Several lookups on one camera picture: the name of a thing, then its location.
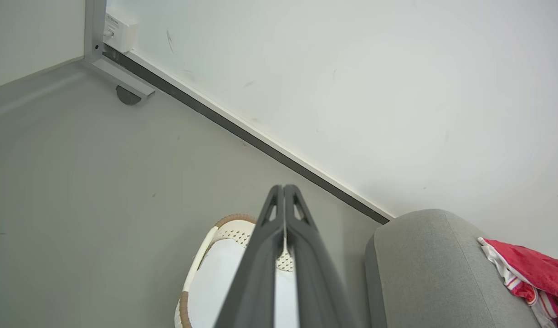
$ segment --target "white panel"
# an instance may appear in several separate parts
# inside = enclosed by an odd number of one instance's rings
[[[111,5],[135,52],[383,210],[558,257],[558,1]]]
[[[85,0],[0,0],[0,85],[84,55]]]

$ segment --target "gray sofa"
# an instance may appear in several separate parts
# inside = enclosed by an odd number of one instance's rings
[[[379,227],[365,259],[372,327],[539,328],[483,254],[486,236],[445,210]]]

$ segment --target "floor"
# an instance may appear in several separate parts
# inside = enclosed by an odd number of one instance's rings
[[[0,115],[0,328],[172,327],[208,230],[287,183],[369,326],[377,222],[168,95],[131,108],[79,74]]]

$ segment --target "caster wheel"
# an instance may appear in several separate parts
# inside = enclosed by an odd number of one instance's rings
[[[141,97],[134,95],[133,93],[127,91],[126,89],[124,89],[123,87],[121,87],[120,85],[118,85],[116,87],[116,91],[117,91],[117,97],[119,97],[119,100],[121,100],[121,102],[123,102],[124,104],[126,104],[127,106],[133,106],[136,103],[141,101]]]

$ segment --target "white power socket box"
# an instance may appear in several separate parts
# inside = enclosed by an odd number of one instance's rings
[[[137,32],[137,21],[115,7],[107,7],[104,17],[102,41],[118,52],[133,49]]]

